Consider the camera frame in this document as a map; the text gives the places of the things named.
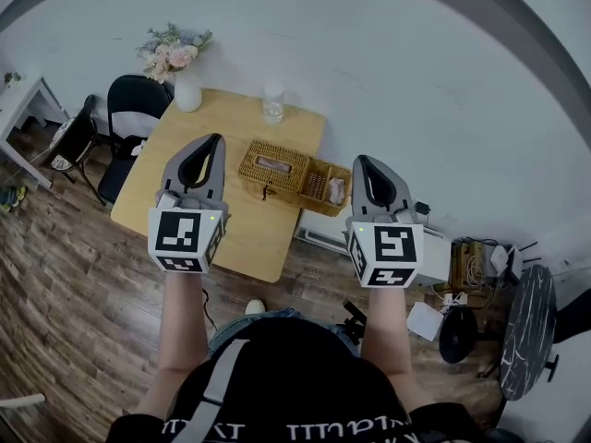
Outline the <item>clear plastic jar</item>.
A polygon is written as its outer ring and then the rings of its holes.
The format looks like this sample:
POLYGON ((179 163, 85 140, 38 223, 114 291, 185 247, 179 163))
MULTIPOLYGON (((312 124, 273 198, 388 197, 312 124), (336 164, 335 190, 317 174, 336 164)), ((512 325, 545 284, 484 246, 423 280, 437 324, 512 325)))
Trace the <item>clear plastic jar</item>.
POLYGON ((283 121, 284 88, 277 82, 268 82, 263 89, 262 113, 270 125, 278 125, 283 121))

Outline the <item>person's left forearm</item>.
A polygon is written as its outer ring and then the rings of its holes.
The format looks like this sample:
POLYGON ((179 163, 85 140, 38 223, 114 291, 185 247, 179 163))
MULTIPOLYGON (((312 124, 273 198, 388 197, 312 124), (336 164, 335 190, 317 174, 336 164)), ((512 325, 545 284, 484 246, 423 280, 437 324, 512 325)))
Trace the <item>person's left forearm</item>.
POLYGON ((199 275, 166 274, 159 338, 155 378, 135 412, 163 419, 183 382, 208 355, 199 275))

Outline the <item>black round stool base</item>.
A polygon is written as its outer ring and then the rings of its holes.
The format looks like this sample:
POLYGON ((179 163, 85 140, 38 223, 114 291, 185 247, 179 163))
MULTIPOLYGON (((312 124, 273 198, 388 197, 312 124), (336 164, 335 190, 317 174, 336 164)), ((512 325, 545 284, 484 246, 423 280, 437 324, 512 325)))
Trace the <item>black round stool base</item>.
POLYGON ((469 355, 478 335, 476 316, 467 306, 451 307, 440 328, 439 346, 442 359, 457 364, 469 355))

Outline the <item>wicker basket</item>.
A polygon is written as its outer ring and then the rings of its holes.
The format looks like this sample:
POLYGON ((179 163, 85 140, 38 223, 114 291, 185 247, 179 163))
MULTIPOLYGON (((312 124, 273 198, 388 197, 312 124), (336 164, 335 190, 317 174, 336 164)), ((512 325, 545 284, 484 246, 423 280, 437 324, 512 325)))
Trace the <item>wicker basket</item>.
POLYGON ((250 143, 237 173, 243 187, 263 200, 278 199, 328 217, 338 216, 347 206, 352 186, 349 169, 260 139, 250 143), (282 174, 258 166, 258 156, 290 163, 292 171, 282 174), (333 177, 345 180, 345 197, 340 205, 328 201, 328 183, 333 177))

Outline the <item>white paper sheet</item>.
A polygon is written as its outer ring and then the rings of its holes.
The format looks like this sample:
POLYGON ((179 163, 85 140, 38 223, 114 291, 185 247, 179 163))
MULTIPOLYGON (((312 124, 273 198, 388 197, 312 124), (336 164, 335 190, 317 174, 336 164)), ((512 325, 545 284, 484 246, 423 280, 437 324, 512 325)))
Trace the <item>white paper sheet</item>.
POLYGON ((406 320, 407 329, 428 341, 434 341, 444 315, 433 307, 415 302, 406 320))

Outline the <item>white toaster oven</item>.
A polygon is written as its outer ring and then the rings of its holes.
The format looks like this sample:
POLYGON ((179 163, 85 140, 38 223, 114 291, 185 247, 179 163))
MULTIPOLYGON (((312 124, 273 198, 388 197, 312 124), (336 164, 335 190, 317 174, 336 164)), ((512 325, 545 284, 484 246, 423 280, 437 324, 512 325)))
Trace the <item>white toaster oven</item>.
POLYGON ((321 231, 310 227, 299 227, 295 239, 341 254, 346 253, 346 242, 342 231, 321 231))

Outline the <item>white vase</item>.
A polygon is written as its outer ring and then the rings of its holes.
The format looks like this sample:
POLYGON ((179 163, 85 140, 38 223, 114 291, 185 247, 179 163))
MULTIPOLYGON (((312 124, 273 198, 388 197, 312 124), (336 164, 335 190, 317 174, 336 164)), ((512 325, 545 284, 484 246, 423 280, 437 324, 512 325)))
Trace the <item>white vase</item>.
POLYGON ((184 113, 194 112, 202 104, 199 79, 189 69, 175 73, 175 103, 184 113))

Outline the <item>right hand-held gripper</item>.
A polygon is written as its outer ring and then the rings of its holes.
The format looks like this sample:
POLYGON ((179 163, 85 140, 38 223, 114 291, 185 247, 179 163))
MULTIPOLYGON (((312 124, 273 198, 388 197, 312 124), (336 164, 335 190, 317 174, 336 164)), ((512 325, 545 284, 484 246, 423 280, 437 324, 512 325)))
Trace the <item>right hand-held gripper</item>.
POLYGON ((424 227, 408 210, 407 183, 368 155, 355 159, 352 181, 353 214, 345 221, 345 239, 360 285, 408 287, 423 264, 424 227))

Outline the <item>black folding chair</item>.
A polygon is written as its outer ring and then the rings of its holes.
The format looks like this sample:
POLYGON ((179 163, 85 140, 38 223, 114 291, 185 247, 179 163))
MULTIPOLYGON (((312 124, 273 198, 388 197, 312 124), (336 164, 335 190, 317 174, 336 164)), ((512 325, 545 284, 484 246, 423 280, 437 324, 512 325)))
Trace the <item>black folding chair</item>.
POLYGON ((124 75, 117 78, 107 94, 107 121, 112 160, 98 186, 102 200, 114 204, 133 167, 139 148, 148 136, 138 131, 121 136, 115 132, 114 115, 122 113, 143 114, 158 121, 173 100, 166 85, 140 75, 124 75))

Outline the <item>black waist-mounted device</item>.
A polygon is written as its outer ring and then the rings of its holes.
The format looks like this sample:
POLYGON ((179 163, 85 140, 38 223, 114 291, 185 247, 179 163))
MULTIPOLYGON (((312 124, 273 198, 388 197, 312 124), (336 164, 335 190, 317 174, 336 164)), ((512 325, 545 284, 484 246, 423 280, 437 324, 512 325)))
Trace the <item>black waist-mounted device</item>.
POLYGON ((341 328, 354 345, 359 345, 365 335, 367 317, 350 301, 344 302, 344 309, 351 317, 344 320, 341 328))

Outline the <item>person's right forearm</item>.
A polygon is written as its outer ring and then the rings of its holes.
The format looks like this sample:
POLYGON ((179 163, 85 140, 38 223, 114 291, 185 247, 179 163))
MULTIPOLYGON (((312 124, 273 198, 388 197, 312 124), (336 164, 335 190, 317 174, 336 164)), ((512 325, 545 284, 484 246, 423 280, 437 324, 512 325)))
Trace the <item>person's right forearm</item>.
POLYGON ((413 372, 404 289, 370 290, 361 356, 386 375, 408 413, 435 403, 413 372))

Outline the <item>white router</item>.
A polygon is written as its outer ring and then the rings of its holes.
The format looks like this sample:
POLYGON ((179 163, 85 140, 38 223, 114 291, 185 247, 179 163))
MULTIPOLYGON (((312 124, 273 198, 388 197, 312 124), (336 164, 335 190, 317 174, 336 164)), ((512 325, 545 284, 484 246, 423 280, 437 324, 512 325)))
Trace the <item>white router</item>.
POLYGON ((515 245, 509 249, 503 245, 493 247, 488 258, 488 263, 493 268, 494 277, 512 282, 519 282, 523 270, 523 254, 515 245))

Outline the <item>person's black shirt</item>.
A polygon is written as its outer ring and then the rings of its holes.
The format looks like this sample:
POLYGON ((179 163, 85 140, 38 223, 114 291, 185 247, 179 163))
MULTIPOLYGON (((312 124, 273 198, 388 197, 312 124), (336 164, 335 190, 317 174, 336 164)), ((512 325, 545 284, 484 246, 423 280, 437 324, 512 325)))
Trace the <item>person's black shirt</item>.
POLYGON ((236 337, 204 443, 485 443, 461 404, 406 411, 376 366, 318 324, 265 317, 236 337))

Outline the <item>light wooden table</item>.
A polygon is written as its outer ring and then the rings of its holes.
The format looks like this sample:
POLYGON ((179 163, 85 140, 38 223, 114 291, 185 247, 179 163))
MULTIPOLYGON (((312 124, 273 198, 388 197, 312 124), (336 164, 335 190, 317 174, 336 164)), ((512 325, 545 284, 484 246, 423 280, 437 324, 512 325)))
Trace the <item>light wooden table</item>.
POLYGON ((299 210, 281 200, 262 200, 246 191, 238 175, 239 165, 255 139, 314 156, 324 127, 323 115, 294 106, 285 108, 280 124, 269 125, 263 119, 260 99, 222 90, 205 89, 201 106, 191 113, 171 103, 133 164, 111 210, 111 219, 146 235, 149 209, 155 204, 165 164, 190 141, 219 133, 226 145, 223 199, 231 217, 213 263, 274 283, 281 278, 299 210))

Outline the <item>white desk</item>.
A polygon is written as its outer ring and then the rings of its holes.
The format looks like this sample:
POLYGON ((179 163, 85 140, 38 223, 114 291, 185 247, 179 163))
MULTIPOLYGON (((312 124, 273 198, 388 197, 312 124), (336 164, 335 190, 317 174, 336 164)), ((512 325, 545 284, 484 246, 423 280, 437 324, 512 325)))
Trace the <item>white desk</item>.
POLYGON ((31 114, 41 125, 47 125, 44 119, 30 109, 31 102, 38 94, 44 98, 46 104, 54 111, 59 122, 64 123, 68 119, 68 113, 52 94, 40 73, 33 72, 22 77, 19 81, 11 81, 0 95, 0 151, 33 176, 40 186, 51 189, 53 183, 38 171, 31 162, 23 158, 7 141, 17 121, 24 114, 31 114))

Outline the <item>person's blue jeans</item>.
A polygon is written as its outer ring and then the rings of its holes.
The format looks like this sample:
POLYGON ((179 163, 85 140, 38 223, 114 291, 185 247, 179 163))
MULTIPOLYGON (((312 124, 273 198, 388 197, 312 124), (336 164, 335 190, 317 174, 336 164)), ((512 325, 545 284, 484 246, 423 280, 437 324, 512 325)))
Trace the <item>person's blue jeans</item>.
POLYGON ((221 349, 228 341, 232 341, 235 336, 251 325, 252 323, 264 318, 299 318, 307 322, 314 323, 324 329, 334 333, 344 343, 354 356, 359 356, 359 345, 354 344, 352 339, 346 334, 344 325, 331 324, 315 318, 309 318, 294 308, 287 307, 278 310, 269 310, 257 314, 245 314, 244 316, 233 320, 219 328, 209 342, 209 355, 213 356, 219 349, 221 349))

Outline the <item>black chair with patterned cushion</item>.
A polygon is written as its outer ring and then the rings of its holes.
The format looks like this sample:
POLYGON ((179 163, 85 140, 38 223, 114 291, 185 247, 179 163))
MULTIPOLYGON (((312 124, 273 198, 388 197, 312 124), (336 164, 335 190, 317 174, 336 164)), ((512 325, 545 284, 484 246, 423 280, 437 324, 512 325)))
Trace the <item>black chair with patterned cushion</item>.
POLYGON ((105 207, 106 203, 84 171, 84 162, 90 156, 98 137, 97 127, 91 116, 96 99, 94 94, 90 94, 78 114, 60 126, 42 161, 42 167, 63 175, 71 184, 75 180, 70 173, 78 173, 99 203, 105 207))

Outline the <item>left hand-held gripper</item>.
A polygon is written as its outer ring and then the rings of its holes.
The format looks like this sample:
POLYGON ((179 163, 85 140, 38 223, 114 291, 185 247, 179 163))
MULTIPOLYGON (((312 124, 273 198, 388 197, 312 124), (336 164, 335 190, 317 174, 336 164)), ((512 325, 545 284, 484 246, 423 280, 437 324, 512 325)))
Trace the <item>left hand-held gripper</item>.
POLYGON ((149 210, 148 251, 164 271, 207 273, 225 235, 225 141, 213 133, 190 141, 166 163, 162 192, 149 210), (205 195, 182 198, 179 195, 205 195))

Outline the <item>white wooden frame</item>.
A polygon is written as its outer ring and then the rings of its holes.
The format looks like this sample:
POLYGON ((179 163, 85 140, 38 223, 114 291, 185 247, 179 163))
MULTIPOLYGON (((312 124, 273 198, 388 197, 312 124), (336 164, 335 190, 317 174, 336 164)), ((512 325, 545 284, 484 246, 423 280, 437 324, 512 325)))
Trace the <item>white wooden frame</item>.
POLYGON ((46 397, 43 393, 35 393, 11 399, 0 399, 0 410, 11 410, 44 403, 46 397))

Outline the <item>white box appliance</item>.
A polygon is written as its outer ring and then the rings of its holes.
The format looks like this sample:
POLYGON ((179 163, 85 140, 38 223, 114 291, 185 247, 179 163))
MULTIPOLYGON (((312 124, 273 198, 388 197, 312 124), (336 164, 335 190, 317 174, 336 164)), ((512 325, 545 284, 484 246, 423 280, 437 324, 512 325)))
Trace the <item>white box appliance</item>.
POLYGON ((431 228, 424 228, 424 260, 418 272, 421 285, 445 283, 450 278, 452 242, 431 228))

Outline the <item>black office chair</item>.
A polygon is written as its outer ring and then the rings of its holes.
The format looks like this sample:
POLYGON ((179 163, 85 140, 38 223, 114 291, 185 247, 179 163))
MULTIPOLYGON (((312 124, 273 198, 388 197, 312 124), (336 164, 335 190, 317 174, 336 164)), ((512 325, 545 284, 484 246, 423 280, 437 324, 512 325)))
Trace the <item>black office chair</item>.
POLYGON ((591 289, 581 293, 557 312, 553 342, 555 344, 591 330, 591 289))

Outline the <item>pastel flower bouquet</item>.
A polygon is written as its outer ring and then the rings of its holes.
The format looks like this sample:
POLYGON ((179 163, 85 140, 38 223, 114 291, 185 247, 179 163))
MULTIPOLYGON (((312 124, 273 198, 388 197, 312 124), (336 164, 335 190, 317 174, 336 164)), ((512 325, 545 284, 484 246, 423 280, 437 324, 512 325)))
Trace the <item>pastel flower bouquet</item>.
POLYGON ((149 28, 148 40, 138 49, 143 75, 159 84, 172 81, 188 68, 213 42, 213 32, 182 29, 168 22, 164 30, 149 28))

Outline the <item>black marble round table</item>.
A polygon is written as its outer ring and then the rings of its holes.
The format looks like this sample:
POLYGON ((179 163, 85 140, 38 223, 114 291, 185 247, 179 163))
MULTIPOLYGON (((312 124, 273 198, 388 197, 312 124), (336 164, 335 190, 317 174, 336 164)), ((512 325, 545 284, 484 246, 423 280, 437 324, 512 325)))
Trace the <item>black marble round table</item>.
POLYGON ((556 314, 555 287, 549 268, 528 268, 513 298, 502 345, 500 386, 505 400, 523 398, 546 368, 556 314))

